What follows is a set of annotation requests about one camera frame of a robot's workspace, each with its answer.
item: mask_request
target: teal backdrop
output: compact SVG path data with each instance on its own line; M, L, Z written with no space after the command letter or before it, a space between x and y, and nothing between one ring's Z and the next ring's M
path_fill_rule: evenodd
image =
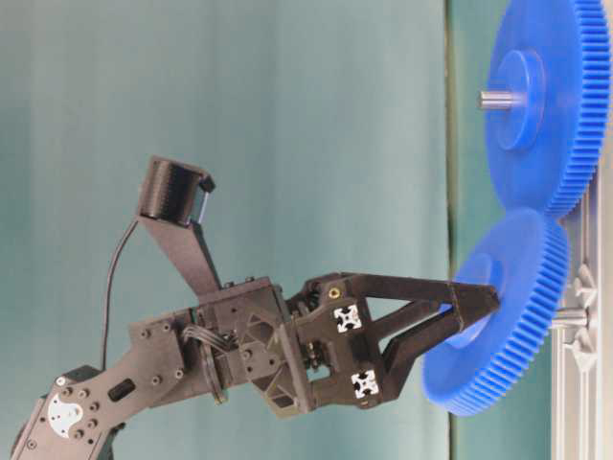
M333 270L445 278L443 37L442 2L3 1L0 449L58 374L98 363L105 271L152 154L214 175L205 231L224 281L270 275L291 294ZM111 360L128 322L193 304L137 230ZM140 414L116 443L119 460L448 453L419 366L370 412L282 422L244 387Z

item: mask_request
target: blue gear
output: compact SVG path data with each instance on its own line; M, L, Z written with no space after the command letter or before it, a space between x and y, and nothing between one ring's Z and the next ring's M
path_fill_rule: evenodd
M456 281L495 286L500 310L426 354L423 387L428 399L466 416L502 398L549 331L567 266L568 241L552 218L524 208L497 223Z
M610 52L601 0L511 0L488 89L516 105L486 113L491 179L506 209L562 217L598 165L609 107Z

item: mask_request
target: black cable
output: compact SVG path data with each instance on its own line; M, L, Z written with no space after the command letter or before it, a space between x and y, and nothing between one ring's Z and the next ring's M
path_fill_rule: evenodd
M101 349L101 370L106 370L106 349L108 348L108 325L109 315L111 310L111 288L113 287L113 275L115 274L115 268L117 268L117 262L119 256L121 256L124 250L127 240L130 238L138 220L135 218L125 229L124 235L119 240L115 252L113 252L113 258L111 259L111 265L108 268L108 274L106 275L106 291L104 292L104 309L102 312L102 349Z

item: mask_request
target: robotic arm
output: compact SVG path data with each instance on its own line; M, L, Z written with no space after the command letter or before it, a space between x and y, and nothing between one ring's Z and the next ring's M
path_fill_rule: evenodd
M113 367L58 377L11 460L112 459L113 440L138 412L204 394L224 403L244 383L279 417L372 408L398 398L418 356L499 308L494 287L356 273L313 278L289 299L268 278L222 287L199 223L214 187L199 168L151 159L136 221L198 305L131 324L131 348ZM373 320L368 298L407 303ZM319 366L329 376L313 379L307 371Z

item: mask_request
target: gear teeth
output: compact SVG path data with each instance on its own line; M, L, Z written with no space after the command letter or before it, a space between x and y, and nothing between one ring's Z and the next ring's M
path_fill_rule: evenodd
M475 415L502 399L521 379L542 346L567 276L568 242L562 228L553 221L546 224L543 246L542 263L520 320L489 365L444 404L450 412Z
M575 6L582 49L583 85L579 125L567 168L545 214L561 218L579 202L601 155L609 113L611 52L601 0L570 0Z

